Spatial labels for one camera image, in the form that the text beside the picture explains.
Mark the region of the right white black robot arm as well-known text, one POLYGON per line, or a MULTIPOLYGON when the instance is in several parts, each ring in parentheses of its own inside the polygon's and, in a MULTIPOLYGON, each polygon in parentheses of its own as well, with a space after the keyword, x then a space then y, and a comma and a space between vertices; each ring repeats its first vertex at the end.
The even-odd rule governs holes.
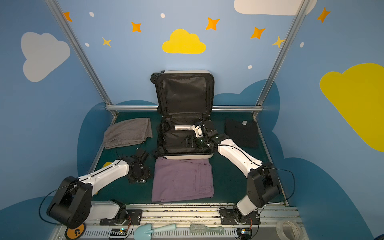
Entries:
POLYGON ((187 146, 197 146, 203 150, 216 150, 230 160, 247 178, 247 193, 234 207, 234 219, 245 224, 250 215, 264 207, 282 192, 277 169, 272 163, 264 163, 242 150, 226 134, 218 134, 209 125, 211 121, 199 121, 193 125, 179 125, 175 129, 194 132, 187 137, 187 146))

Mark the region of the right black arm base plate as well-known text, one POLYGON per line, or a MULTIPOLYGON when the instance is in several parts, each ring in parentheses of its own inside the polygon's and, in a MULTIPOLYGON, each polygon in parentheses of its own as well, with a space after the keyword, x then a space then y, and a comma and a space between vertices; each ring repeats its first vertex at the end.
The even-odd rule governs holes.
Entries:
POLYGON ((219 209, 222 225, 258 225, 261 223, 259 212, 253 211, 248 215, 242 215, 238 209, 219 209))

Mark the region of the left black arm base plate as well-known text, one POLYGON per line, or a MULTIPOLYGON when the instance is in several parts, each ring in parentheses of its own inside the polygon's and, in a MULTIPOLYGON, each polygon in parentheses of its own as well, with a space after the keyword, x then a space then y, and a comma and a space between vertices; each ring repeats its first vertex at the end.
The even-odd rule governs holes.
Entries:
POLYGON ((101 219, 101 226, 139 226, 142 218, 142 210, 122 210, 113 219, 101 219))

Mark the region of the white plastic bottle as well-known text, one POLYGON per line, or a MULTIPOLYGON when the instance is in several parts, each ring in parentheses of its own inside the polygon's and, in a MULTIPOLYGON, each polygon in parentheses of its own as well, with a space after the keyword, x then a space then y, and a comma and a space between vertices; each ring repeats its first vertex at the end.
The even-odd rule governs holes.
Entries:
POLYGON ((194 129, 194 125, 175 125, 176 131, 193 131, 194 129))

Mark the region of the black t-shirt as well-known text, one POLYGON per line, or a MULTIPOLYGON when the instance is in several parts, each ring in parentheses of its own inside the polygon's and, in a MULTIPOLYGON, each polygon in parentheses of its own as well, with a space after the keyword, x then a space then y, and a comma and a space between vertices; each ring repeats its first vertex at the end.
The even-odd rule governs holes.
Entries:
POLYGON ((241 148, 257 149, 259 147, 258 126, 256 122, 239 122, 232 119, 226 119, 225 134, 241 148))

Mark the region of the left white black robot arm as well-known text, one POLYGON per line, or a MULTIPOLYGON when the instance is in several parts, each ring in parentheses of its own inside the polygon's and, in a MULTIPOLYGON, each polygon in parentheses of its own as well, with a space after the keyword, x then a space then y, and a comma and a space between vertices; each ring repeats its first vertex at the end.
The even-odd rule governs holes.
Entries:
POLYGON ((119 201, 98 202, 92 198, 102 188, 123 177, 130 183, 145 182, 150 178, 150 170, 144 165, 148 157, 149 153, 139 148, 134 155, 121 157, 93 173, 65 178, 55 190, 47 215, 69 229, 95 220, 107 225, 127 225, 129 214, 125 204, 119 201))

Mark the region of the purple trousers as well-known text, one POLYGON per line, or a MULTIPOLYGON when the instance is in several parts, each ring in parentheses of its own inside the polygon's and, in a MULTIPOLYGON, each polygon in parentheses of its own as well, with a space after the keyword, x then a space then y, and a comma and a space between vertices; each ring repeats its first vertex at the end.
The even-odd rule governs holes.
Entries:
POLYGON ((157 158, 152 202, 189 201, 213 196, 213 171, 208 159, 157 158))

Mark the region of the small black silver device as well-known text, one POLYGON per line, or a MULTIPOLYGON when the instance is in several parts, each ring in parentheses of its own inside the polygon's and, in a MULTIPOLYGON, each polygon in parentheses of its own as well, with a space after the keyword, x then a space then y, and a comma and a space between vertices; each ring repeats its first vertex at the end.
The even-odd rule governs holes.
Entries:
POLYGON ((137 183, 138 184, 145 184, 147 182, 146 179, 140 179, 140 180, 137 180, 137 183))

